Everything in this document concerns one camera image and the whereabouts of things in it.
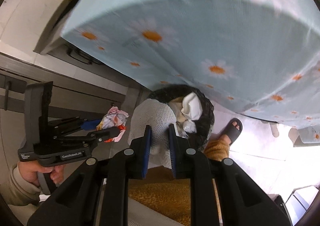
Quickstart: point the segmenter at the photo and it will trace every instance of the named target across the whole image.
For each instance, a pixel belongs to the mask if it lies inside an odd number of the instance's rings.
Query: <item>human hand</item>
[[[43,167],[38,161],[19,162],[18,167],[23,179],[27,182],[39,187],[37,172],[50,173],[51,180],[57,184],[63,181],[63,171],[66,165],[57,165],[54,167]]]

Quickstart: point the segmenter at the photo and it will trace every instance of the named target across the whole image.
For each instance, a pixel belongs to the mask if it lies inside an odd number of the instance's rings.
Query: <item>blue gripper pad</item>
[[[147,171],[148,171],[150,147],[151,147],[151,127],[150,126],[146,126],[143,138],[144,138],[143,141],[145,143],[145,149],[144,149],[143,161],[142,161],[142,177],[146,178]]]
[[[177,175],[177,158],[176,158],[176,151],[175,151],[175,142],[176,140],[176,133],[174,129],[174,125],[171,124],[169,126],[169,149],[170,149],[170,159],[171,159],[171,171],[173,177],[176,178]]]

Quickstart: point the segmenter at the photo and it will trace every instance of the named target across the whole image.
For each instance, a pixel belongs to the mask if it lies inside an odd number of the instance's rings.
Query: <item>black gripper frame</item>
[[[86,136],[66,136],[81,130],[87,121],[79,117],[48,122],[53,82],[30,84],[25,90],[26,138],[20,149],[22,162],[38,160],[45,167],[87,159],[98,143],[119,135],[117,127],[89,132]]]
[[[219,226],[213,179],[224,226],[290,226],[288,217],[230,158],[207,159],[169,126],[172,172],[190,179],[191,225]],[[102,182],[100,226],[128,225],[128,179],[143,179],[148,167],[151,128],[113,158],[87,159],[31,216],[28,226],[94,226]]]

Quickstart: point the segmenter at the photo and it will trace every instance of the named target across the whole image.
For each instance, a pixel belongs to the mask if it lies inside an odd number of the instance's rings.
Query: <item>plastic bag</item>
[[[189,136],[188,141],[190,147],[203,151],[207,146],[212,126],[214,124],[214,106],[199,89],[188,85],[170,85],[151,92],[149,98],[156,99],[162,103],[169,103],[173,99],[185,97],[191,92],[194,92],[198,96],[203,111],[199,120],[194,121],[197,132],[187,133]]]
[[[101,122],[97,126],[97,130],[111,127],[118,127],[120,129],[119,135],[115,138],[106,140],[106,143],[112,141],[118,142],[122,138],[126,130],[125,123],[127,122],[127,117],[129,117],[128,113],[123,110],[119,110],[118,107],[110,108],[108,113],[104,115]]]
[[[182,128],[185,132],[197,133],[196,123],[194,123],[192,120],[186,120],[183,122]]]

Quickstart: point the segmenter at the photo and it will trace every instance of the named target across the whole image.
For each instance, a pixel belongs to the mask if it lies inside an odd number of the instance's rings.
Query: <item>black slipper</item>
[[[237,125],[239,126],[239,130],[232,124],[234,121],[237,122]],[[239,137],[240,133],[242,131],[242,123],[237,118],[233,118],[229,121],[228,125],[223,129],[221,135],[227,135],[230,140],[231,144],[235,142],[235,140]]]

